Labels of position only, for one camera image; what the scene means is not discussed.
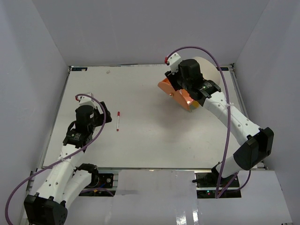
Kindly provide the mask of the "pink top drawer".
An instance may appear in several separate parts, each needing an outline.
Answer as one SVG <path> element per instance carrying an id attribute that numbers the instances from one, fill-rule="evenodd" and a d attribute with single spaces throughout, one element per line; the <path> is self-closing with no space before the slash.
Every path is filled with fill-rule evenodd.
<path id="1" fill-rule="evenodd" d="M 189 96 L 186 90 L 175 90 L 167 78 L 160 81 L 157 86 L 185 110 L 192 111 L 192 103 L 194 100 Z"/>

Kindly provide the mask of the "red cap marker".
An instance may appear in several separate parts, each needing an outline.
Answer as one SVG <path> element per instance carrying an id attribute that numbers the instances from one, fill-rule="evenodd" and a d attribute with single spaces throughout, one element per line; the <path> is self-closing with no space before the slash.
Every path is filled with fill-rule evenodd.
<path id="1" fill-rule="evenodd" d="M 120 111 L 117 112 L 117 124 L 116 124 L 116 131 L 120 130 Z"/>

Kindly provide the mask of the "yellow drawer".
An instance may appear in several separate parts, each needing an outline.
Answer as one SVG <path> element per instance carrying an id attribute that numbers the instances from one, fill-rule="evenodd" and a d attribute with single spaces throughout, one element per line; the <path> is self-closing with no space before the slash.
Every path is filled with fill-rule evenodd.
<path id="1" fill-rule="evenodd" d="M 199 106 L 200 106 L 200 104 L 197 101 L 193 100 L 189 104 L 189 109 L 190 109 L 190 111 L 193 111 L 193 110 L 199 108 Z"/>

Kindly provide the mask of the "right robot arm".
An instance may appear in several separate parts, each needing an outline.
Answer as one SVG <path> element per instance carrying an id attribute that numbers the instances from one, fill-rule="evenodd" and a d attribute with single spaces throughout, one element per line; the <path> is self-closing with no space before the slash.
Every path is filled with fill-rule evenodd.
<path id="1" fill-rule="evenodd" d="M 172 88 L 187 92 L 189 97 L 215 115 L 233 135 L 240 147 L 232 156 L 215 165 L 212 183 L 224 186 L 229 178 L 241 170 L 249 171 L 271 154 L 274 132 L 251 122 L 234 105 L 227 102 L 220 88 L 219 70 L 201 57 L 182 60 L 177 54 L 166 61 L 170 70 L 165 76 Z"/>

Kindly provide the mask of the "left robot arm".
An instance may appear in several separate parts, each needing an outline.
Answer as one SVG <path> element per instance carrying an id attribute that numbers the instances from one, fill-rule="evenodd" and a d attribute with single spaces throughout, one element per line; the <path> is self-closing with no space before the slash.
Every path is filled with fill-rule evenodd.
<path id="1" fill-rule="evenodd" d="M 68 216 L 68 208 L 86 187 L 94 187 L 99 182 L 96 166 L 76 164 L 85 150 L 95 140 L 96 127 L 111 122 L 110 112 L 101 102 L 100 112 L 96 101 L 80 96 L 76 119 L 67 129 L 58 157 L 58 163 L 51 166 L 50 173 L 41 187 L 32 195 L 27 195 L 24 207 L 28 222 L 32 225 L 62 225 Z"/>

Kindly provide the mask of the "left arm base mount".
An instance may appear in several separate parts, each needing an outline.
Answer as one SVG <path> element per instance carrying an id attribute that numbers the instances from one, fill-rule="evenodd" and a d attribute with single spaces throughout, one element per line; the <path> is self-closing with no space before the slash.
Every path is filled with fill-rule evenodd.
<path id="1" fill-rule="evenodd" d="M 113 197 L 118 185 L 118 175 L 114 173 L 92 174 L 91 183 L 86 186 L 79 196 Z"/>

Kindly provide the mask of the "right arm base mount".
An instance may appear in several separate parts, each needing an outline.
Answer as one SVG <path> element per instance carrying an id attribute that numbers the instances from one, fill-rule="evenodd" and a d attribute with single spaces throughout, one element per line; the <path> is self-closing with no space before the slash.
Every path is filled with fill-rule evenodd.
<path id="1" fill-rule="evenodd" d="M 195 174 L 195 179 L 192 181 L 196 185 L 198 199 L 214 199 L 216 193 L 218 178 L 211 172 L 198 172 Z M 235 177 L 227 190 L 220 198 L 241 198 L 240 182 L 238 177 Z"/>

